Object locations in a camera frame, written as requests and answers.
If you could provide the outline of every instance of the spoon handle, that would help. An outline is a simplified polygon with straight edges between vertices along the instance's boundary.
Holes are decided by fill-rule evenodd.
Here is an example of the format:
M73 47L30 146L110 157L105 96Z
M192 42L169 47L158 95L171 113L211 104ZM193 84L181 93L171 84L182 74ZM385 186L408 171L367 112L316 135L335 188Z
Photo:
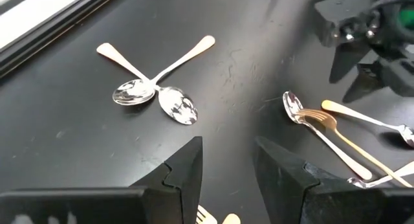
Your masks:
M240 224L240 223L241 221L240 221L239 216L235 214L227 215L227 217L223 221L223 224Z
M204 52L205 50L209 49L215 43L215 39L213 36L205 36L201 41L187 54L185 54L182 58L174 62L174 64L170 65L167 69L161 71L155 78L151 81L156 84L163 76L177 68L178 66L182 65L184 62L192 59L196 55Z
M406 175L414 174L414 161L412 161L412 162L408 163L407 165L403 166L402 168L396 170L394 173L397 174L398 176L401 176L401 177L406 176ZM380 185L380 184L388 182L392 179L393 178L391 176L387 175L387 176L384 176L381 179L378 179L376 181L367 183L366 187L367 188L372 188L376 185Z
M129 63L110 43L103 43L99 45L96 51L106 56L107 58L113 60L114 62L120 64L125 69L129 70L131 73L135 74L137 77L143 79L143 81L149 81L147 76L142 74L137 68L135 68L131 63Z
M392 126L389 124L385 124L379 120L375 120L374 118L371 117L367 117L366 115L363 115L357 111L352 110L351 108L345 107L341 104L338 104L336 102L330 101L330 100L324 100L322 102L322 108L328 111L334 111L337 113L342 113L345 115L349 115L350 117L355 117L355 118L359 118L360 120L364 120L364 121L368 121L370 123L379 125L379 126L383 126L383 127L387 127L387 128L391 128L393 130L397 130L398 128L396 126Z
M322 134L319 130L317 130L312 124L308 122L302 122L304 125L308 126L317 136L320 137L330 148L331 150L341 158L341 160L350 167L357 175L359 175L362 179L368 180L373 177L373 174L364 166L356 162L353 158L348 156L345 152L343 152L339 147L337 147L333 142L331 142L324 134Z

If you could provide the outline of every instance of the black table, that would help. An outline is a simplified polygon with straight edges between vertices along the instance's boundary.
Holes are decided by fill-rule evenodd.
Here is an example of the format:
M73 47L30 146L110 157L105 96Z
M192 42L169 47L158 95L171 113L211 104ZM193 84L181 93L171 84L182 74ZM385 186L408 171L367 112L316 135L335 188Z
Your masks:
M251 159L264 136L337 176L354 174L322 141L284 113L291 90L304 105L340 102L353 70L329 83L334 49L312 30L315 0L112 0L1 80L0 191L15 188L128 186L196 135L204 139L201 205L219 220L268 223ZM165 115L157 99L122 107L111 100L135 77L96 53L113 44L148 77L203 36L216 45L160 85L187 92L199 110L193 126ZM414 101L377 91L349 107L391 124L414 126ZM396 169L414 157L386 129L338 118L344 135ZM358 157L333 134L328 136ZM383 175L372 167L376 176Z

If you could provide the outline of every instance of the fork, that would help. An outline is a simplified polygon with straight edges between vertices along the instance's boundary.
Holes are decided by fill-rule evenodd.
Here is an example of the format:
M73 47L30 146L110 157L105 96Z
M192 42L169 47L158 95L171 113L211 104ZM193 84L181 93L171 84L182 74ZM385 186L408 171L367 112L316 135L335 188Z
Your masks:
M403 178L401 178L396 173L394 173L386 165L384 165L382 162L378 161L372 155L367 153L365 150L361 149L361 147L357 146L356 144L351 142L349 139L344 137L336 128L338 125L336 122L336 119L330 114L323 112L323 111L311 110L311 109L301 109L296 114L299 116L310 117L310 118L317 120L318 122L321 122L326 128L333 130L339 138L341 138L343 141L348 143L348 145L352 146L352 148L354 148L358 153L360 153L366 159L370 160L373 164L381 168L381 170L385 171L385 173L387 173L389 176L396 179L398 182L402 183L404 186L412 188L412 186L407 181L405 181Z
M196 224L217 224L217 220L205 208L199 205L197 210Z

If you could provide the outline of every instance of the cutlery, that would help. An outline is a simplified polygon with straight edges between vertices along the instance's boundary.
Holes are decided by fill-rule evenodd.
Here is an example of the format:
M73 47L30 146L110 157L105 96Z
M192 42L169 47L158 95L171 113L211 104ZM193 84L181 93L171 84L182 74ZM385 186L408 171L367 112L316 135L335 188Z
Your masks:
M401 124L399 126L385 124L379 120L375 120L371 117L367 117L366 115L363 115L359 112L356 112L348 107L345 107L341 104L338 104L330 100L324 100L321 106L323 109L328 110L328 111L342 113L345 115L349 115L350 117L355 117L355 118L359 118L360 120L368 121L372 124L376 124L379 126L383 126L389 129L396 130L401 134L401 137L407 142L407 144L409 144L411 147L414 147L414 130L406 126L405 124Z
M196 224L217 224L217 220L207 210L199 205L197 210Z
M112 59L137 75L141 79L129 81L121 85L114 93L113 100L120 105L130 106L150 100L157 90L160 94L158 101L161 108L173 119L181 124L194 124L198 112L191 98L176 87L159 87L156 83L167 73L179 65L210 48L215 43L213 36L204 37L189 53L184 55L173 65L149 80L144 74L130 64L111 44L104 43L97 48L97 52Z
M343 141L348 143L352 148L354 148L358 153L360 153L362 156L364 156L366 159L370 160L373 164L377 165L381 170L385 171L388 175L390 175L392 178L396 179L398 182L402 183L404 186L412 188L412 186L403 178L396 175L391 169L389 169L386 165L384 165L382 162L378 161L376 158L374 158L372 155L367 153L365 150L361 149L361 147L357 146L353 142L351 142L349 139L344 137L337 129L337 123L333 116L331 116L328 113L325 113L323 111L319 110L310 110L310 109L302 109L299 110L297 113L299 116L304 117L311 117L319 122L321 122L326 128L329 128L337 134L339 138L341 138Z
M401 177L402 176L406 176L406 175L414 174L414 161L412 161L409 164L403 166L402 168L396 170L395 173L398 176L401 176ZM355 185L357 187L360 187L360 188L372 188L372 187L374 187L376 185L380 185L380 184L385 183L385 182L388 182L388 181L390 181L392 179L393 178L391 176L387 175L387 176L384 176L381 179L377 179L376 181L372 181L372 182L369 182L369 183L365 183L365 182L361 181L360 179L357 179L357 178L352 177L352 178L349 178L347 180L347 182L348 183L351 183L351 184L353 184L353 185Z
M229 214L227 215L226 219L224 219L223 224L240 224L240 218L239 216L235 214Z
M164 77L166 74L176 69L178 66L182 65L186 61L192 59L196 55L204 52L209 49L215 43L213 36L205 36L201 41L187 54L182 58L177 60L175 63L170 65L168 68L161 71L154 79L150 80L145 75L143 75L138 69L136 69L131 63L129 63L111 44L103 43L101 44L96 51L112 59L116 63L125 67L127 70L131 71L140 79L132 80L121 85L114 93L113 100L120 105L130 106L142 104L150 100L154 95L155 91L160 91L162 88L157 86L157 82Z
M299 101L298 97L290 91L286 91L283 96L283 105L285 106L285 110L287 112L287 115L289 118L297 123L297 124L303 124L305 126L308 126L317 136L319 136L332 150L334 153L341 158L341 160L350 167L356 174L358 174L362 179L371 179L373 174L365 167L363 167L361 164L356 162L354 159L352 159L350 156L348 156L346 153L344 153L339 147L337 147L334 143L332 143L323 133L321 133L319 130L317 130L312 124L308 123L305 120L305 117L299 116L296 113L303 109L303 106L301 102Z

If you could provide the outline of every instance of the green component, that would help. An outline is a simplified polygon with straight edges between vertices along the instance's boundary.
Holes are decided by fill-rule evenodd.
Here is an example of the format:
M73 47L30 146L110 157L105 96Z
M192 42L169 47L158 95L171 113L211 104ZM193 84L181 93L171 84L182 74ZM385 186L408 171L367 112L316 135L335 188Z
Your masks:
M403 26L414 29L414 10L405 9L400 11L400 21Z

